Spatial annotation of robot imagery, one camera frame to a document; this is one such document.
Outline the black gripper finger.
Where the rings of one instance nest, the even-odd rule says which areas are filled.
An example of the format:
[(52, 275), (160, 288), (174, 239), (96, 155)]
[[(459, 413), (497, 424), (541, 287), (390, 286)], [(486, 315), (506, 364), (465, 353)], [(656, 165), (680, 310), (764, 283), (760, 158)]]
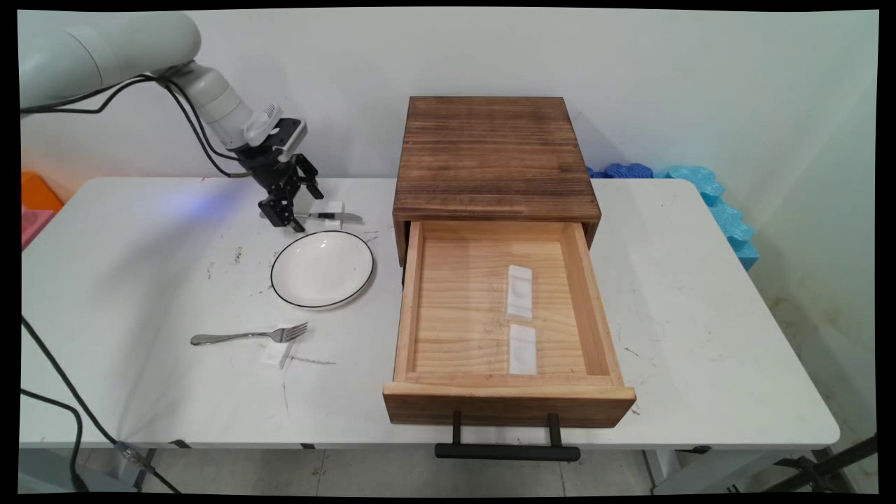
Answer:
[(300, 192), (305, 178), (283, 178), (267, 188), (267, 197), (259, 201), (260, 215), (273, 227), (291, 228), (295, 233), (304, 233), (305, 227), (295, 217), (295, 196)]
[(313, 197), (316, 200), (323, 200), (324, 194), (320, 191), (320, 188), (317, 183), (318, 170), (307, 157), (304, 156), (303, 153), (297, 153), (293, 156), (293, 163), (297, 171), (300, 172), (298, 176), (298, 184), (300, 186), (305, 186)]

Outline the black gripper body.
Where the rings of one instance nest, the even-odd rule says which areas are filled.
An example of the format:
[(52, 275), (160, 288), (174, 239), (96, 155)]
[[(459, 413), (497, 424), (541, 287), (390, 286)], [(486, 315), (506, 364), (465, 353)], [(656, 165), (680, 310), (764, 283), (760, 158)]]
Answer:
[(281, 149), (273, 146), (249, 146), (248, 143), (234, 150), (237, 162), (269, 197), (292, 201), (300, 190), (300, 170), (295, 166), (295, 156), (282, 162), (281, 153)]

